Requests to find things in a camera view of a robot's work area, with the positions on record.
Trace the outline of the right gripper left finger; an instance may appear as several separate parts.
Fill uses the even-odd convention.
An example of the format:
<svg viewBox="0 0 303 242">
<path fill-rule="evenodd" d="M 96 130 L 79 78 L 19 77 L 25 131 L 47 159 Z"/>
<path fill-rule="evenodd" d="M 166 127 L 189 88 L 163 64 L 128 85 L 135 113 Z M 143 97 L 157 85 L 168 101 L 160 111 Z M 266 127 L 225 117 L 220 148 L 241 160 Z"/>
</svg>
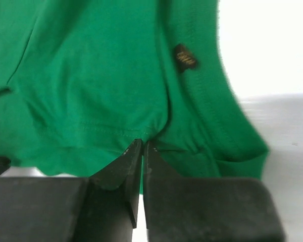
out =
<svg viewBox="0 0 303 242">
<path fill-rule="evenodd" d="M 3 177 L 0 241 L 131 241 L 137 226 L 142 141 L 89 177 Z"/>
</svg>

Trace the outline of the green t shirt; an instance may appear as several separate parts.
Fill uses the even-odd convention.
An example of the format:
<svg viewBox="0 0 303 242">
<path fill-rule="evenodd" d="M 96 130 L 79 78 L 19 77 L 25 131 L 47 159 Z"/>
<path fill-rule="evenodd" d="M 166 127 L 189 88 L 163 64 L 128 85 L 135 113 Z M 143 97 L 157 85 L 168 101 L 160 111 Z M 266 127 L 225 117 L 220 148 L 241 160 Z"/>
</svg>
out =
<svg viewBox="0 0 303 242">
<path fill-rule="evenodd" d="M 260 178 L 226 81 L 217 1 L 0 1 L 0 156 L 90 176 L 134 139 L 181 175 Z"/>
</svg>

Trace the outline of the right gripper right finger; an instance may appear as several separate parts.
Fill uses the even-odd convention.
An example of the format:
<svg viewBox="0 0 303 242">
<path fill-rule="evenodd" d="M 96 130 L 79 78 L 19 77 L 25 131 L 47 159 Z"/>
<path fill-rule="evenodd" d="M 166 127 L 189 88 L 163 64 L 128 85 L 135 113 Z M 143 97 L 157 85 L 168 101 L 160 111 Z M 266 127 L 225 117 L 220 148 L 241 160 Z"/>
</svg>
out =
<svg viewBox="0 0 303 242">
<path fill-rule="evenodd" d="M 285 241 L 272 196 L 253 178 L 181 176 L 148 142 L 143 201 L 149 241 Z"/>
</svg>

